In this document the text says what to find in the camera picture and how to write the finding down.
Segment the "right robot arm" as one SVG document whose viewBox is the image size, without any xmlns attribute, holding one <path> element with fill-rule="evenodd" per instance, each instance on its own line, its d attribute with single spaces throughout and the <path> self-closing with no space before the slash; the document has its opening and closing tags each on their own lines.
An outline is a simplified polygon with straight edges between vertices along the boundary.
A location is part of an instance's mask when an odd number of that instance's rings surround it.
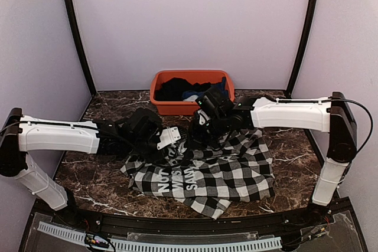
<svg viewBox="0 0 378 252">
<path fill-rule="evenodd" d="M 326 159 L 301 219 L 315 224 L 360 152 L 357 123 L 350 109 L 352 100 L 341 92 L 319 99 L 280 99 L 266 96 L 242 97 L 232 102 L 216 89 L 196 99 L 199 109 L 190 124 L 190 136 L 201 146 L 214 146 L 219 137 L 242 129 L 270 127 L 316 130 L 329 134 Z"/>
</svg>

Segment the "black white plaid shirt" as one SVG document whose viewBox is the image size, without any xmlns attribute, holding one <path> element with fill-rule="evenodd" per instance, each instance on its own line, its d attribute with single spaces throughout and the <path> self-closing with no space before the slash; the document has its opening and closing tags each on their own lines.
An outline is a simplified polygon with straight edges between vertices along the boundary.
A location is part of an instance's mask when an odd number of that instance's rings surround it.
<svg viewBox="0 0 378 252">
<path fill-rule="evenodd" d="M 261 130 L 234 132 L 221 150 L 188 148 L 186 157 L 188 166 L 154 166 L 133 153 L 120 170 L 134 191 L 173 198 L 214 220 L 233 201 L 259 201 L 275 194 L 272 156 Z"/>
</svg>

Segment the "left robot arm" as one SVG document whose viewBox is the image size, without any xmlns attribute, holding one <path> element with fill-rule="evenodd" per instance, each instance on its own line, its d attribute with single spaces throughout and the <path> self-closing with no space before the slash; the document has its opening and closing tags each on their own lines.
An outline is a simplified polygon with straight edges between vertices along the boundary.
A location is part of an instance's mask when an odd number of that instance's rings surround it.
<svg viewBox="0 0 378 252">
<path fill-rule="evenodd" d="M 30 156 L 35 150 L 83 152 L 125 156 L 137 153 L 148 162 L 166 156 L 167 147 L 186 137 L 178 126 L 164 127 L 149 109 L 138 108 L 130 117 L 112 120 L 62 122 L 24 115 L 14 108 L 1 129 L 1 175 L 20 181 L 71 226 L 83 222 L 74 196 L 55 183 Z"/>
</svg>

